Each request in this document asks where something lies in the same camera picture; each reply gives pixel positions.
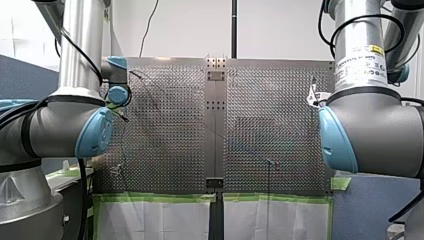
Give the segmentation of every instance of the black cable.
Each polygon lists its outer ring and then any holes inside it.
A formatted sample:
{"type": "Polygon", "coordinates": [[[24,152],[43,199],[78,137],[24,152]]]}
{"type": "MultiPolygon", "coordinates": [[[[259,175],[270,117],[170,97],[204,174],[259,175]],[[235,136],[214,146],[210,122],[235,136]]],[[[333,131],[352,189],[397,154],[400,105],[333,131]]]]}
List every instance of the black cable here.
{"type": "Polygon", "coordinates": [[[330,40],[330,51],[331,51],[331,55],[335,58],[336,57],[336,53],[334,51],[335,49],[335,45],[334,42],[336,40],[336,37],[339,35],[339,33],[348,25],[354,23],[357,20],[363,19],[363,18],[384,18],[384,19],[388,19],[392,22],[394,22],[400,30],[400,38],[399,41],[395,44],[395,46],[385,50],[386,53],[389,53],[391,51],[393,51],[394,49],[396,49],[405,39],[405,28],[403,27],[403,24],[401,21],[399,21],[397,18],[393,17],[393,16],[389,16],[389,15],[385,15],[385,14],[369,14],[369,15],[362,15],[362,16],[358,16],[358,17],[354,17],[346,22],[344,22],[342,25],[340,25],[336,31],[334,31],[333,36],[331,37],[330,40]]]}
{"type": "Polygon", "coordinates": [[[56,38],[54,38],[54,49],[56,50],[56,54],[57,54],[57,56],[60,58],[60,53],[59,53],[59,49],[58,49],[58,47],[57,47],[57,39],[56,38]]]}
{"type": "Polygon", "coordinates": [[[403,101],[403,102],[414,102],[414,103],[418,103],[418,104],[421,104],[422,106],[424,106],[424,100],[418,99],[418,98],[403,97],[403,98],[401,98],[401,101],[403,101]]]}
{"type": "Polygon", "coordinates": [[[143,40],[141,41],[140,54],[138,55],[138,57],[141,57],[141,54],[143,53],[144,41],[146,40],[147,34],[149,33],[150,22],[152,21],[153,15],[155,14],[156,9],[158,8],[158,4],[159,4],[159,0],[156,0],[155,7],[153,8],[152,13],[150,14],[149,21],[147,21],[147,28],[146,28],[146,32],[144,33],[143,40]]]}
{"type": "Polygon", "coordinates": [[[29,105],[29,106],[32,106],[32,107],[29,108],[29,109],[25,108],[22,111],[18,111],[17,110],[17,112],[9,113],[7,116],[4,116],[4,117],[3,117],[3,115],[6,114],[6,113],[2,114],[2,118],[0,119],[0,131],[4,127],[6,127],[9,123],[15,121],[16,119],[18,119],[20,117],[23,117],[23,116],[25,116],[27,114],[30,114],[30,113],[38,110],[46,102],[47,102],[47,97],[44,98],[44,99],[42,99],[42,100],[40,100],[40,101],[38,101],[38,102],[31,103],[31,105],[29,105]]]}
{"type": "Polygon", "coordinates": [[[24,103],[22,105],[9,109],[8,111],[0,115],[0,124],[16,114],[33,108],[35,105],[37,105],[37,101],[24,103]]]}
{"type": "Polygon", "coordinates": [[[324,33],[322,32],[322,16],[324,15],[325,2],[326,0],[322,0],[321,10],[319,12],[319,17],[318,17],[318,32],[322,41],[324,41],[327,45],[334,47],[333,45],[331,45],[330,41],[328,41],[327,38],[325,38],[324,33]]]}
{"type": "Polygon", "coordinates": [[[64,36],[66,40],[68,40],[68,42],[88,61],[88,63],[90,63],[90,66],[93,69],[94,73],[97,75],[101,86],[103,84],[103,76],[100,70],[97,68],[96,64],[94,64],[90,57],[74,41],[72,41],[71,37],[65,29],[62,28],[60,32],[62,33],[62,36],[64,36]]]}
{"type": "Polygon", "coordinates": [[[403,207],[399,212],[389,218],[389,222],[394,222],[397,219],[405,215],[409,210],[415,207],[421,200],[424,199],[424,191],[421,191],[411,202],[409,202],[405,207],[403,207]]]}
{"type": "Polygon", "coordinates": [[[84,159],[78,158],[78,165],[81,174],[81,223],[78,232],[78,240],[83,240],[85,235],[85,225],[87,223],[87,207],[88,207],[88,192],[87,192],[87,173],[85,171],[84,159]]]}

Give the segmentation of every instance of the perforated metal panel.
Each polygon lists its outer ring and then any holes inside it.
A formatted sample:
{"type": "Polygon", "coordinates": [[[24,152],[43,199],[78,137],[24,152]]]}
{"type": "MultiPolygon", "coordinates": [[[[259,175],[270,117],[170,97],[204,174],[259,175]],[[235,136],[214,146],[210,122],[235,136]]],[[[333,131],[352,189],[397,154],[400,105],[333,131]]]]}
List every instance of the perforated metal panel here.
{"type": "Polygon", "coordinates": [[[130,122],[115,121],[96,191],[205,192],[205,60],[129,64],[130,122]]]}
{"type": "Polygon", "coordinates": [[[331,64],[227,60],[213,81],[210,63],[129,59],[130,122],[115,121],[95,191],[204,193],[206,178],[224,177],[227,192],[327,195],[332,171],[306,96],[312,76],[333,90],[331,64]]]}
{"type": "Polygon", "coordinates": [[[318,111],[306,104],[311,77],[332,91],[329,62],[229,60],[225,191],[326,195],[318,111]]]}

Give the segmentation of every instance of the blue joint cap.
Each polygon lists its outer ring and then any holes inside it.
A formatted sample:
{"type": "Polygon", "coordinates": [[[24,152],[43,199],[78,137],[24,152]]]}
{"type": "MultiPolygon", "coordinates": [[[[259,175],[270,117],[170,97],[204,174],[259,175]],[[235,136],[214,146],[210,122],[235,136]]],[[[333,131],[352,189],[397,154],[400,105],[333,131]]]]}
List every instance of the blue joint cap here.
{"type": "Polygon", "coordinates": [[[84,125],[75,147],[75,156],[95,157],[103,154],[112,137],[113,113],[106,107],[99,108],[84,125]]]}
{"type": "Polygon", "coordinates": [[[396,80],[395,83],[404,83],[406,82],[406,80],[408,80],[409,77],[409,64],[406,64],[405,66],[402,67],[402,72],[399,76],[399,78],[396,80]]]}
{"type": "Polygon", "coordinates": [[[35,102],[34,99],[3,99],[0,100],[0,112],[7,111],[25,103],[35,102]]]}
{"type": "Polygon", "coordinates": [[[109,56],[107,57],[107,61],[110,64],[113,64],[119,68],[122,69],[127,69],[128,68],[128,63],[127,63],[127,59],[124,57],[118,57],[118,56],[109,56]]]}
{"type": "Polygon", "coordinates": [[[109,89],[108,99],[116,106],[120,106],[128,101],[128,90],[121,86],[113,86],[109,89]]]}
{"type": "Polygon", "coordinates": [[[329,107],[319,110],[322,154],[332,169],[358,172],[358,162],[349,137],[336,114],[329,107]]]}

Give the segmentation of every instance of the robotic arm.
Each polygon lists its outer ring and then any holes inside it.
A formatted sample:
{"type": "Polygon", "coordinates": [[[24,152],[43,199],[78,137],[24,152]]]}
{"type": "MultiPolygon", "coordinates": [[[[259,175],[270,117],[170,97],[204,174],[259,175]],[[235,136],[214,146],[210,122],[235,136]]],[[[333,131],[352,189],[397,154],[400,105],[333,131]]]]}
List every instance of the robotic arm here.
{"type": "MultiPolygon", "coordinates": [[[[45,10],[56,6],[55,1],[40,2],[45,10]]],[[[102,62],[101,58],[107,4],[110,1],[66,1],[57,91],[41,101],[0,101],[0,232],[4,239],[62,238],[62,197],[51,195],[41,158],[82,159],[104,153],[113,123],[107,105],[114,104],[115,109],[129,101],[125,59],[102,62]],[[102,75],[109,79],[106,100],[99,93],[102,75]]]]}
{"type": "Polygon", "coordinates": [[[424,1],[392,1],[404,38],[399,23],[392,22],[385,43],[377,17],[384,3],[328,3],[339,31],[335,36],[336,92],[320,110],[324,160],[336,170],[422,178],[424,109],[402,106],[401,96],[388,83],[397,82],[399,72],[407,69],[399,66],[423,24],[424,1]],[[345,24],[353,18],[358,20],[345,24]],[[385,53],[397,42],[396,48],[385,53]]]}

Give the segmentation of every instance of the metal bracket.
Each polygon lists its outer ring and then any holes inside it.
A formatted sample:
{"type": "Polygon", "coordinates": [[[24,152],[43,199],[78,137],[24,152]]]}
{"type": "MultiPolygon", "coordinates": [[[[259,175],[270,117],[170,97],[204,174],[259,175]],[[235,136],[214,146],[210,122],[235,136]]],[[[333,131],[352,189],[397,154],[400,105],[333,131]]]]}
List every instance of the metal bracket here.
{"type": "Polygon", "coordinates": [[[223,188],[224,178],[206,178],[206,188],[223,188]]]}

